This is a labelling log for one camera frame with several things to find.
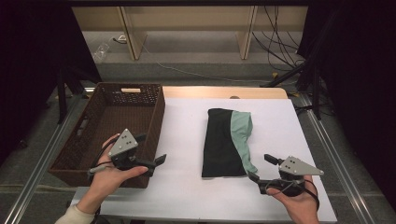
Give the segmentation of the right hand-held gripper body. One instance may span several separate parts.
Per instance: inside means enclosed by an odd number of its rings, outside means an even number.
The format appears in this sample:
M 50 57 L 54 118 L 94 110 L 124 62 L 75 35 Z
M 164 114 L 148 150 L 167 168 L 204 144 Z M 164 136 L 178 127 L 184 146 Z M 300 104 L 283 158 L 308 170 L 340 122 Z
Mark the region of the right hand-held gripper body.
M 261 194 L 266 194 L 269 188 L 278 189 L 289 197 L 295 197 L 305 190 L 305 175 L 324 175 L 322 170 L 312 166 L 296 157 L 288 156 L 281 165 L 278 165 L 280 178 L 273 180 L 263 180 L 262 185 L 258 185 Z

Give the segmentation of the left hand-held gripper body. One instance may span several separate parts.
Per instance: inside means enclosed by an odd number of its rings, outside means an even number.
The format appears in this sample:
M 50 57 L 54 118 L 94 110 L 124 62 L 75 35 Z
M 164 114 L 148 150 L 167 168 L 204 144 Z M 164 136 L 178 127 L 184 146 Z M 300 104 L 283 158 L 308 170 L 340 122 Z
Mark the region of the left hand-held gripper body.
M 134 154 L 138 143 L 132 133 L 125 129 L 109 150 L 108 156 L 114 166 L 120 170 L 129 170 L 133 167 Z

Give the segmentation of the brown woven basket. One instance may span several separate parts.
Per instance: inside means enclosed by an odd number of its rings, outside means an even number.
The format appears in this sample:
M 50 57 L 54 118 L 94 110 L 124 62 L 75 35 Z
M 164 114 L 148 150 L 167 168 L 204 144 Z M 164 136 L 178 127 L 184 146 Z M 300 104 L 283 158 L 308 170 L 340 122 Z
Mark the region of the brown woven basket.
M 143 134 L 135 156 L 153 161 L 161 134 L 165 100 L 160 84 L 98 84 L 49 172 L 71 187 L 90 185 L 88 170 L 102 144 L 129 130 Z

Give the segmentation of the black and mint green garment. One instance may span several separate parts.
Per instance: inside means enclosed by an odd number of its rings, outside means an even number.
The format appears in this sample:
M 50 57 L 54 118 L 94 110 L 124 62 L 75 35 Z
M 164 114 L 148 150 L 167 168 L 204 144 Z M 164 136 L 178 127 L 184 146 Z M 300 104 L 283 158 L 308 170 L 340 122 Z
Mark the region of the black and mint green garment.
M 245 176 L 258 169 L 250 161 L 250 112 L 224 108 L 207 111 L 202 177 Z

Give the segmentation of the person's right hand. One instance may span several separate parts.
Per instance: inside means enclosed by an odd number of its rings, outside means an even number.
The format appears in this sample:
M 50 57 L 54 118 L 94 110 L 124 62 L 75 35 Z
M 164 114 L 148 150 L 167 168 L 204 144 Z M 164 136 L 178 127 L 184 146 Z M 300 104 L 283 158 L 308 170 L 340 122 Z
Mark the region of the person's right hand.
M 318 191 L 311 175 L 304 176 L 307 191 L 295 197 L 288 197 L 278 189 L 269 188 L 266 192 L 281 202 L 295 224 L 319 224 Z

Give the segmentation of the person's left hand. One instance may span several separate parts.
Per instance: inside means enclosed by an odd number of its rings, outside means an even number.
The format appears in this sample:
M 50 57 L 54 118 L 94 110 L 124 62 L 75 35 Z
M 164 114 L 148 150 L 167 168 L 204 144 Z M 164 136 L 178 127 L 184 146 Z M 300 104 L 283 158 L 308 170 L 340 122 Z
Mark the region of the person's left hand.
M 148 170 L 145 166 L 137 166 L 126 171 L 121 171 L 114 167 L 108 157 L 108 152 L 112 148 L 110 141 L 118 136 L 119 134 L 117 133 L 103 143 L 103 147 L 106 149 L 98 159 L 98 162 L 107 161 L 107 165 L 102 171 L 97 172 L 93 176 L 89 189 L 76 204 L 76 208 L 83 213 L 94 214 L 106 197 L 114 193 L 125 180 L 142 175 Z

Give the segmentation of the white table mat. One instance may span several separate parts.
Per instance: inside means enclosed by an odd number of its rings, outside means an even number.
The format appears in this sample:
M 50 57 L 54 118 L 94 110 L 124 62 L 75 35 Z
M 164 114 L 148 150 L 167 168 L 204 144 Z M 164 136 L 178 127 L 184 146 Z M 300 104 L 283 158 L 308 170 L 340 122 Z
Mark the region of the white table mat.
M 253 129 L 247 140 L 250 160 L 262 179 L 275 179 L 278 169 L 265 154 L 314 160 L 289 99 L 168 98 L 157 153 L 166 161 L 145 189 L 118 189 L 103 202 L 101 213 L 131 219 L 281 223 L 290 217 L 276 199 L 262 195 L 246 177 L 202 178 L 203 150 L 210 108 L 250 113 Z

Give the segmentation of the black metal stand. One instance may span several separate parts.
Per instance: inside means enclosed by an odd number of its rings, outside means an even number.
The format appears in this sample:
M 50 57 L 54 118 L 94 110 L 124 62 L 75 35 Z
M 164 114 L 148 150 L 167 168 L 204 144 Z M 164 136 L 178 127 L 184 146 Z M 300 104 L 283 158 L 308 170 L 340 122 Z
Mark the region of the black metal stand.
M 270 81 L 268 84 L 262 85 L 262 87 L 273 88 L 297 74 L 300 75 L 296 83 L 297 91 L 306 91 L 309 87 L 312 88 L 312 103 L 309 108 L 314 112 L 317 119 L 321 119 L 319 112 L 319 67 L 316 63 L 307 60 L 297 65 L 283 76 Z
M 61 124 L 67 115 L 66 90 L 65 87 L 73 94 L 82 94 L 84 87 L 81 84 L 82 80 L 88 80 L 94 84 L 101 82 L 102 79 L 97 70 L 87 72 L 75 66 L 66 66 L 62 68 L 57 75 L 57 91 L 58 91 L 58 105 L 59 105 L 59 119 Z

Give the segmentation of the clear plastic bag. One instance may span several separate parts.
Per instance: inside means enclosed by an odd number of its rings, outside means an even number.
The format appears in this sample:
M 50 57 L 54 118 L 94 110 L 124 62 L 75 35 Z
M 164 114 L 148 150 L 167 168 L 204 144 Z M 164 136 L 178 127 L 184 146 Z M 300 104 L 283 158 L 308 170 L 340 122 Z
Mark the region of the clear plastic bag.
M 109 51 L 109 45 L 107 43 L 102 43 L 97 50 L 92 54 L 92 58 L 95 63 L 102 63 L 107 56 Z

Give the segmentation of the black curtain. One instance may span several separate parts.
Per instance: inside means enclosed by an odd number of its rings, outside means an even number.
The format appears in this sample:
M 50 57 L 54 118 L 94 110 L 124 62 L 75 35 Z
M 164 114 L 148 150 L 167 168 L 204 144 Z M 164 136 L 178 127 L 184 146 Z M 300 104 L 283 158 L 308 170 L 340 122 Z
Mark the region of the black curtain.
M 0 0 L 0 165 L 59 80 L 102 80 L 68 0 Z
M 396 0 L 311 0 L 298 53 L 326 36 L 321 78 L 353 150 L 396 211 Z

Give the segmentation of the light wooden furniture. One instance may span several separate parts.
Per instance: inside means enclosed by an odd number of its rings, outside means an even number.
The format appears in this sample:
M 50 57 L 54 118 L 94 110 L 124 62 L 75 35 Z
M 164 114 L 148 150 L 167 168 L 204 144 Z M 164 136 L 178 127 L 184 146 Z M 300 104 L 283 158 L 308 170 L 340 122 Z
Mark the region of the light wooden furniture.
M 150 31 L 231 31 L 240 57 L 248 57 L 254 31 L 301 32 L 306 7 L 73 7 L 83 31 L 122 31 L 137 60 Z

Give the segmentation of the aluminium rail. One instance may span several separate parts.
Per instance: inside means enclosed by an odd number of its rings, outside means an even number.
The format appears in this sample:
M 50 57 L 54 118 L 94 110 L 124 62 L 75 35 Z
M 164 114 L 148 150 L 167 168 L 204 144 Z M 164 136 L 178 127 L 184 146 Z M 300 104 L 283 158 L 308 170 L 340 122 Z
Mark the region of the aluminium rail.
M 32 169 L 32 173 L 29 178 L 22 186 L 20 194 L 14 204 L 11 206 L 8 212 L 7 218 L 4 224 L 19 224 L 21 218 L 23 217 L 30 201 L 32 200 L 35 189 L 43 178 L 44 173 L 46 173 L 50 160 L 57 152 L 61 138 L 64 134 L 65 128 L 69 124 L 70 118 L 81 100 L 82 95 L 74 95 L 71 97 L 69 102 L 66 104 L 66 113 L 63 120 L 56 125 L 56 128 L 52 132 L 50 140 L 48 141 L 45 149 L 43 150 L 38 162 Z
M 314 162 L 325 171 L 321 178 L 338 224 L 379 224 L 372 201 L 379 198 L 376 183 L 353 153 L 334 115 L 320 119 L 302 94 L 295 103 Z

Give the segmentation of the black frame bar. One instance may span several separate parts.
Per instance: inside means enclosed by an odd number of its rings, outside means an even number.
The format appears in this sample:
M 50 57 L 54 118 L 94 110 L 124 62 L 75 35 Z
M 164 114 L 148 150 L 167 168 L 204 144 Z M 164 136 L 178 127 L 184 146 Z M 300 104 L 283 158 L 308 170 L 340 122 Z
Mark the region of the black frame bar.
M 62 0 L 70 7 L 308 6 L 316 0 Z

